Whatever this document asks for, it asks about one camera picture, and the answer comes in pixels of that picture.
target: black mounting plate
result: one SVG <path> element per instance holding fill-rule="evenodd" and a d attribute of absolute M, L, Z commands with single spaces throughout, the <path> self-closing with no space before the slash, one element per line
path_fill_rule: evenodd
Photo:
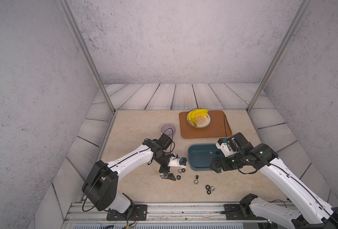
<path fill-rule="evenodd" d="M 146 220 L 146 215 L 147 215 L 147 205 L 146 204 L 135 204 L 133 207 L 133 211 L 139 215 L 139 221 L 145 221 Z M 107 220 L 108 221 L 125 221 L 126 219 L 121 216 L 120 213 L 118 213 L 116 210 L 109 209 L 109 212 L 107 212 Z M 135 221 L 136 215 L 132 213 L 131 217 L 128 218 L 128 221 Z"/>
<path fill-rule="evenodd" d="M 223 214 L 226 215 L 226 220 L 266 220 L 262 217 L 244 218 L 240 210 L 240 204 L 224 204 L 223 206 L 225 208 Z"/>

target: small bowl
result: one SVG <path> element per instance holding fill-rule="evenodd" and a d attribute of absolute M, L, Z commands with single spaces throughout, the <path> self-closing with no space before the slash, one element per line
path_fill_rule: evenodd
<path fill-rule="evenodd" d="M 175 134 L 176 132 L 176 129 L 175 129 L 175 126 L 173 124 L 170 124 L 170 123 L 166 123 L 164 124 L 162 127 L 161 127 L 161 133 L 163 134 L 166 134 L 168 135 L 171 139 L 173 138 L 173 135 Z"/>
<path fill-rule="evenodd" d="M 188 120 L 188 114 L 187 114 L 187 118 L 186 118 L 187 122 L 195 128 L 205 128 L 211 123 L 211 116 L 209 114 L 207 114 L 207 115 L 204 115 L 204 116 L 196 117 L 197 126 L 194 126 L 194 124 L 191 121 Z"/>

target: wooden plank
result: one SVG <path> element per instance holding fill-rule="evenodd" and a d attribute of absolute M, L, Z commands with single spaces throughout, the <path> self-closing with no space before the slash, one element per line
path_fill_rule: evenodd
<path fill-rule="evenodd" d="M 197 109 L 196 98 L 192 84 L 176 84 L 172 109 Z"/>
<path fill-rule="evenodd" d="M 53 181 L 64 217 L 66 217 L 71 203 L 79 201 L 83 184 L 84 180 L 66 158 Z"/>
<path fill-rule="evenodd" d="M 128 84 L 110 96 L 114 108 L 119 109 L 142 85 L 143 84 Z"/>
<path fill-rule="evenodd" d="M 253 83 L 253 84 L 255 84 L 255 89 L 257 89 L 259 83 Z M 266 93 L 265 93 L 264 91 L 262 91 L 261 95 L 267 96 Z"/>
<path fill-rule="evenodd" d="M 52 184 L 34 215 L 34 225 L 37 229 L 61 228 L 64 218 L 58 204 Z"/>
<path fill-rule="evenodd" d="M 120 109 L 145 109 L 159 84 L 144 84 Z"/>
<path fill-rule="evenodd" d="M 193 89 L 198 108 L 224 108 L 208 84 L 193 84 Z"/>
<path fill-rule="evenodd" d="M 77 136 L 100 146 L 109 122 L 84 119 Z"/>
<path fill-rule="evenodd" d="M 175 84 L 160 84 L 146 109 L 170 109 L 174 90 Z"/>
<path fill-rule="evenodd" d="M 295 136 L 286 124 L 266 127 L 259 129 L 258 132 L 262 136 L 264 143 L 275 152 L 296 141 Z"/>
<path fill-rule="evenodd" d="M 329 190 L 331 189 L 314 164 L 309 166 L 304 176 L 300 180 L 320 198 L 322 198 L 324 201 L 327 201 Z"/>
<path fill-rule="evenodd" d="M 275 108 L 271 100 L 267 96 L 258 97 L 253 108 Z"/>
<path fill-rule="evenodd" d="M 250 115 L 257 128 L 264 128 L 285 123 L 276 109 L 252 109 Z"/>
<path fill-rule="evenodd" d="M 253 83 L 228 83 L 226 84 L 231 90 L 240 96 L 247 104 L 252 100 L 257 86 Z"/>
<path fill-rule="evenodd" d="M 248 104 L 246 104 L 243 99 L 226 86 L 226 84 L 209 85 L 225 109 L 248 107 Z"/>
<path fill-rule="evenodd" d="M 99 147 L 96 145 L 76 137 L 66 157 L 75 166 L 82 177 L 86 179 L 95 163 L 98 150 Z"/>
<path fill-rule="evenodd" d="M 311 160 L 298 141 L 278 152 L 278 155 L 298 178 L 304 174 L 311 163 Z"/>
<path fill-rule="evenodd" d="M 338 207 L 338 199 L 337 199 L 336 195 L 334 195 L 333 191 L 331 191 L 331 194 L 329 195 L 328 203 L 332 207 Z"/>
<path fill-rule="evenodd" d="M 125 84 L 105 84 L 104 85 L 108 93 L 108 96 L 111 96 L 112 94 L 116 93 L 119 89 L 121 89 L 124 86 Z M 96 93 L 96 96 L 93 100 L 93 104 L 94 103 L 105 103 L 105 100 L 102 96 L 102 92 L 100 90 Z"/>
<path fill-rule="evenodd" d="M 122 89 L 126 84 L 110 84 L 105 87 L 109 96 L 112 96 L 114 93 Z"/>
<path fill-rule="evenodd" d="M 92 104 L 85 118 L 109 121 L 112 116 L 107 103 Z"/>

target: orange tray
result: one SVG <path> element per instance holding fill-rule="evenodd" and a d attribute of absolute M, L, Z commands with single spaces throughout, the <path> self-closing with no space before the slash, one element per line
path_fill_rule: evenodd
<path fill-rule="evenodd" d="M 187 122 L 188 113 L 189 111 L 179 113 L 182 138 L 202 139 L 210 137 L 226 137 L 226 134 L 227 136 L 231 135 L 231 129 L 223 111 L 209 111 L 208 114 L 211 116 L 211 123 L 205 128 L 195 128 L 191 126 Z"/>

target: table surface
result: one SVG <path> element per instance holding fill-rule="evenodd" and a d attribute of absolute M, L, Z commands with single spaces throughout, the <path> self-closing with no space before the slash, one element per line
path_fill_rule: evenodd
<path fill-rule="evenodd" d="M 108 143 L 102 155 L 103 162 L 120 158 L 135 150 L 145 138 L 158 139 L 163 124 L 172 123 L 176 127 L 173 137 L 174 153 L 188 158 L 188 148 L 193 144 L 215 144 L 218 138 L 184 139 L 180 135 L 179 113 L 182 111 L 135 111 L 120 110 Z M 260 143 L 258 135 L 245 110 L 224 110 L 232 132 L 241 132 L 253 146 Z M 196 201 L 229 201 L 236 202 L 249 193 L 258 195 L 267 201 L 281 199 L 286 195 L 261 172 L 244 175 L 237 170 L 215 173 L 214 171 L 193 171 L 187 165 L 181 180 L 171 181 L 159 177 L 159 164 L 143 164 L 118 183 L 118 193 L 125 193 L 134 201 L 153 202 L 196 202 Z M 254 171 L 251 166 L 241 169 L 243 172 Z M 170 170 L 175 176 L 178 168 Z M 194 185 L 195 176 L 199 176 L 199 184 Z M 211 195 L 206 193 L 206 185 L 214 186 Z"/>

